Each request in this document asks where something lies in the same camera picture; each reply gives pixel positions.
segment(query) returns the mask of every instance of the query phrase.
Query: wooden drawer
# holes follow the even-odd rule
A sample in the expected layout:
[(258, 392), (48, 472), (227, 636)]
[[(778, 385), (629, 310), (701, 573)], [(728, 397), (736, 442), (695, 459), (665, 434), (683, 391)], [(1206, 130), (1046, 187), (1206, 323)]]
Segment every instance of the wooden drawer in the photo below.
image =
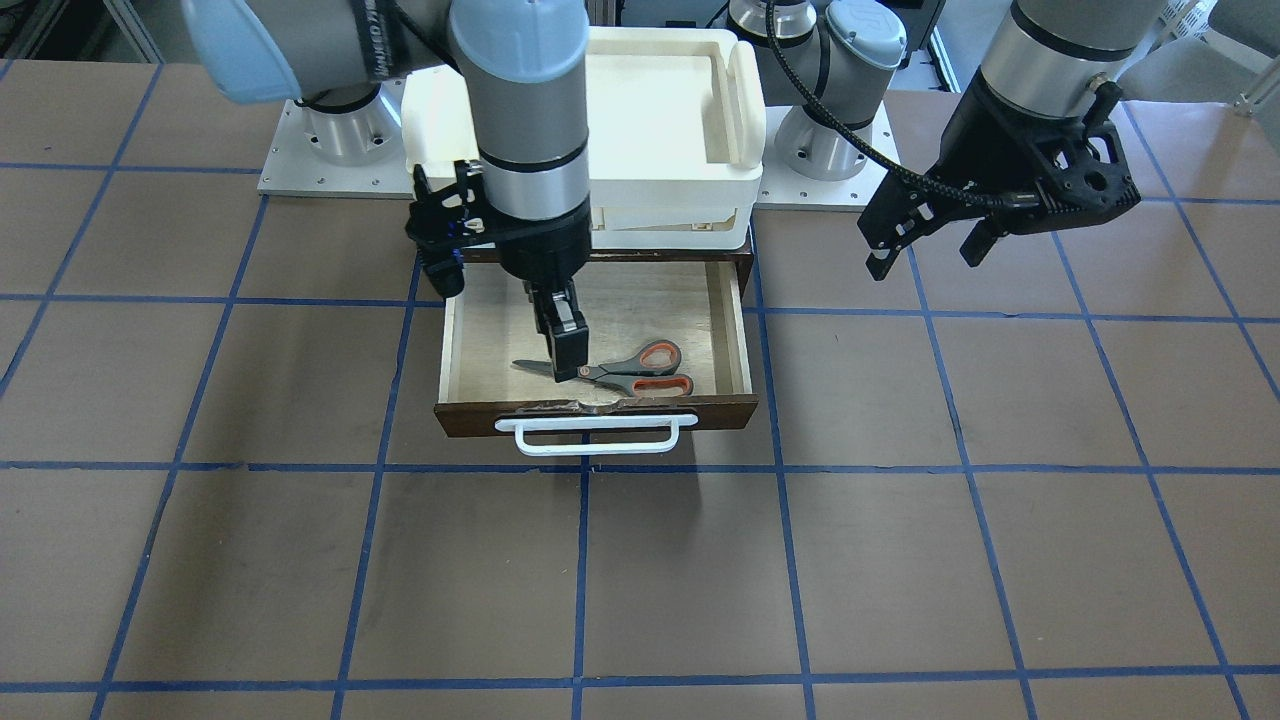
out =
[(576, 446), (534, 446), (544, 432), (663, 428), (653, 443), (593, 445), (591, 454), (662, 452), (680, 428), (741, 429), (754, 413), (739, 274), (730, 260), (591, 261), (575, 275), (591, 327), (591, 361), (634, 355), (652, 340), (675, 341), (689, 397), (625, 397), (589, 382), (556, 383), (512, 365), (545, 359), (520, 281), (488, 263), (467, 265), (467, 291), (445, 302), (440, 395), (435, 415), (449, 437), (515, 433), (530, 455), (576, 455)]

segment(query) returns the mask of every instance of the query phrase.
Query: white plastic bin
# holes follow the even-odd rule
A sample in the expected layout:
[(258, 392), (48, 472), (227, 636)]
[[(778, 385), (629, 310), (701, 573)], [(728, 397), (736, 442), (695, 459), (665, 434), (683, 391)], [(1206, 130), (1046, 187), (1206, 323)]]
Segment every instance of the white plastic bin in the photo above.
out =
[[(593, 245), (733, 250), (760, 184), (764, 97), (751, 46), (721, 29), (593, 27), (586, 58)], [(407, 167), (433, 190), (479, 156), (466, 85), (408, 77)]]

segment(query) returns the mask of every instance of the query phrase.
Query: drawer handle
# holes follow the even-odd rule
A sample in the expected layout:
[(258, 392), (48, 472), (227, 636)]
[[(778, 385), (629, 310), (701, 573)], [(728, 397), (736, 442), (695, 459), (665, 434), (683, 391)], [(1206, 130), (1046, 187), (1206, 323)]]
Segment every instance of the drawer handle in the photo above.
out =
[[(494, 423), (503, 433), (516, 433), (516, 447), (525, 455), (550, 457), (561, 455), (644, 455), (667, 452), (676, 447), (680, 428), (698, 424), (698, 415), (602, 415), (576, 418), (504, 418)], [(671, 428), (666, 439), (655, 442), (607, 442), (591, 445), (530, 445), (525, 433)]]

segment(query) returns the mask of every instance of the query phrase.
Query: black cable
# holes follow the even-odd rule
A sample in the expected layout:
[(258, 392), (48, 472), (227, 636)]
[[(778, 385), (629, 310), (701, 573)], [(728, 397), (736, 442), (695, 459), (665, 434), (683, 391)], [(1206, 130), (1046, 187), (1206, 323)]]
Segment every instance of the black cable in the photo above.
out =
[(453, 72), (462, 72), (458, 69), (458, 63), (453, 59), (453, 55), (439, 42), (431, 40), (422, 29), (422, 26), (417, 24), (417, 20), (406, 13), (404, 8), (399, 6), (399, 3), (392, 3), (392, 5), (396, 8), (396, 18), (399, 19), (401, 24), (403, 24), (406, 29), (408, 29), (410, 35), (416, 37), (417, 41), (439, 58), (442, 63), (453, 68)]
[(323, 92), (311, 96), (311, 100), (307, 100), (306, 97), (300, 97), (298, 100), (294, 100), (293, 104), (297, 105), (298, 108), (315, 108), (316, 102), (324, 100), (330, 92), (333, 91), (325, 90)]
[(724, 0), (724, 4), (721, 5), (721, 9), (716, 10), (716, 14), (712, 15), (712, 19), (707, 20), (707, 24), (704, 24), (703, 27), (712, 27), (713, 24), (716, 24), (716, 20), (718, 20), (719, 17), (723, 15), (727, 10), (728, 10), (728, 0)]
[(943, 197), (955, 200), (956, 202), (963, 202), (965, 205), (975, 205), (978, 208), (988, 208), (988, 209), (1010, 209), (1016, 205), (1015, 201), (1011, 201), (1007, 197), (968, 192), (965, 190), (960, 190), (959, 187), (952, 187), (943, 182), (938, 182), (933, 178), (922, 176), (915, 170), (899, 165), (893, 160), (884, 156), (879, 150), (872, 147), (869, 142), (867, 142), (861, 137), (858, 137), (858, 135), (854, 131), (849, 129), (849, 127), (845, 126), (845, 123), (840, 122), (840, 119), (836, 118), (836, 115), (832, 114), (832, 111), (827, 109), (826, 105), (822, 104), (822, 100), (819, 100), (818, 96), (814, 95), (813, 91), (805, 86), (804, 81), (800, 79), (800, 76), (797, 76), (795, 69), (791, 67), (791, 63), (787, 61), (786, 55), (782, 54), (782, 46), (778, 44), (778, 29), (774, 24), (776, 18), (777, 18), (777, 0), (765, 0), (764, 5), (765, 32), (768, 33), (769, 38), (769, 49), (773, 50), (773, 56), (778, 60), (778, 65), (782, 67), (782, 73), (787, 76), (787, 79), (791, 81), (791, 85), (794, 85), (796, 91), (800, 92), (800, 95), (804, 97), (809, 108), (819, 118), (822, 118), (828, 127), (835, 129), (841, 137), (844, 137), (854, 147), (856, 147), (859, 152), (870, 158), (873, 163), (884, 168), (886, 170), (888, 170), (890, 174), (902, 181), (904, 183), (911, 187), (928, 190)]

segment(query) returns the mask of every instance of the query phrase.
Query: scissor blade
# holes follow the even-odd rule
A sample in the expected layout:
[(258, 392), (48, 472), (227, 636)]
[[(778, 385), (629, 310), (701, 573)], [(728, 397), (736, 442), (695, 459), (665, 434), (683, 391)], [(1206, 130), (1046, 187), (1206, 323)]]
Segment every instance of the scissor blade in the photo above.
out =
[(517, 368), (524, 368), (526, 370), (532, 370), (535, 373), (541, 373), (544, 375), (554, 375), (552, 364), (545, 360), (512, 360), (512, 365)]

